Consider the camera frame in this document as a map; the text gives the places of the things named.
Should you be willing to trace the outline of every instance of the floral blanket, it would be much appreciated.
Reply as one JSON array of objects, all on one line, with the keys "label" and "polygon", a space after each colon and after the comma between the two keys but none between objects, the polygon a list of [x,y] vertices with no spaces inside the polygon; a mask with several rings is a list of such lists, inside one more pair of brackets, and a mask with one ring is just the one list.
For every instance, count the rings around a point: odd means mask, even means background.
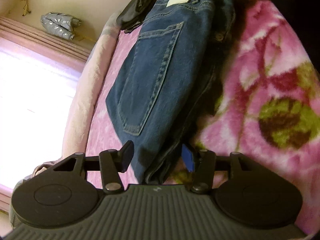
[{"label": "floral blanket", "polygon": [[[216,113],[199,117],[191,144],[218,155],[242,152],[296,185],[303,195],[296,224],[312,233],[320,228],[320,84],[296,34],[269,0],[250,0],[245,20],[222,75]],[[139,31],[119,36],[92,119],[89,156],[121,147],[105,98]],[[131,168],[121,178],[136,183]],[[189,179],[180,162],[167,182]],[[223,179],[216,176],[215,186]],[[88,180],[101,187],[99,173]]]}]

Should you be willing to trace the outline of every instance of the pocket stitching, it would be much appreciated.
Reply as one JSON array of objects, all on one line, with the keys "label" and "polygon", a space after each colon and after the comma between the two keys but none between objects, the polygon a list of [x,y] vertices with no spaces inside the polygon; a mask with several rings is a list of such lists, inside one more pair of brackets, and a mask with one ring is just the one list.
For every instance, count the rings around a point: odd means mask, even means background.
[{"label": "pocket stitching", "polygon": [[[160,69],[159,69],[159,73],[158,73],[158,76],[157,76],[157,79],[156,79],[155,87],[154,87],[152,95],[150,97],[146,113],[144,114],[144,116],[143,116],[143,118],[142,118],[142,120],[141,120],[139,125],[134,125],[134,126],[130,125],[130,126],[128,126],[126,124],[126,118],[123,117],[123,114],[121,113],[121,110],[119,109],[119,105],[120,105],[121,98],[122,98],[123,94],[121,95],[121,97],[119,99],[119,103],[118,103],[118,107],[117,107],[118,109],[117,110],[118,110],[118,114],[120,116],[120,119],[122,121],[122,124],[124,126],[124,128],[123,128],[124,132],[132,134],[132,135],[135,135],[135,136],[140,135],[140,133],[142,132],[142,129],[145,126],[145,124],[146,124],[146,122],[148,120],[148,117],[149,117],[149,115],[150,115],[150,113],[151,113],[151,111],[153,109],[153,106],[155,105],[155,102],[156,102],[156,100],[157,100],[157,98],[159,96],[160,90],[161,90],[162,85],[164,83],[164,79],[165,79],[165,76],[166,76],[166,73],[167,73],[168,65],[169,65],[169,63],[171,61],[173,49],[175,47],[175,44],[177,42],[177,39],[178,39],[180,31],[181,31],[181,29],[183,27],[183,24],[184,24],[184,22],[178,23],[178,24],[175,25],[176,26],[175,29],[172,29],[170,31],[164,32],[164,33],[168,33],[168,32],[171,32],[171,31],[175,31],[176,33],[174,33],[172,35],[172,38],[171,38],[170,42],[168,43],[168,47],[165,50],[164,57],[162,59],[162,62],[161,62],[161,65],[160,65]],[[124,88],[126,87],[126,85],[128,83],[133,63],[134,63],[134,61],[132,62],[128,77],[127,77],[126,82],[124,84]]]}]

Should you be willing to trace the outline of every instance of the black garment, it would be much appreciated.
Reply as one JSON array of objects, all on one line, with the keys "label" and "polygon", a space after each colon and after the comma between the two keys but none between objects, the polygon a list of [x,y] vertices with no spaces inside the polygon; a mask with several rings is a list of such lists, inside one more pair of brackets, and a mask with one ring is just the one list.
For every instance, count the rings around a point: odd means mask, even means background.
[{"label": "black garment", "polygon": [[131,0],[117,18],[117,24],[126,33],[138,28],[157,0]]},{"label": "black garment", "polygon": [[320,72],[320,0],[271,0],[301,40],[311,62]]}]

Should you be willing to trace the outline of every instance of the gray plastic bag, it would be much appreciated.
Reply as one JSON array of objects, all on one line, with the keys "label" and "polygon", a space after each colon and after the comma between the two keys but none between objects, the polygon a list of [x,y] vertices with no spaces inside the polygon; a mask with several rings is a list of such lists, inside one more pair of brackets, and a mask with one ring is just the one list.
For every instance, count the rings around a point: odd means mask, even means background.
[{"label": "gray plastic bag", "polygon": [[63,13],[47,13],[41,16],[41,24],[48,33],[72,40],[75,34],[73,28],[81,25],[81,20]]}]

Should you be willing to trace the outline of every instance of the dark denim jeans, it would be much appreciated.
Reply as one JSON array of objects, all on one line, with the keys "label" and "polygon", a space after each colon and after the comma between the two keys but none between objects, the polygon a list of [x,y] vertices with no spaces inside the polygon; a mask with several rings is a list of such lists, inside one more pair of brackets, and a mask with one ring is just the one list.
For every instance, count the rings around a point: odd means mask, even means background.
[{"label": "dark denim jeans", "polygon": [[157,0],[106,104],[122,143],[132,140],[139,182],[163,183],[225,58],[233,0]]}]

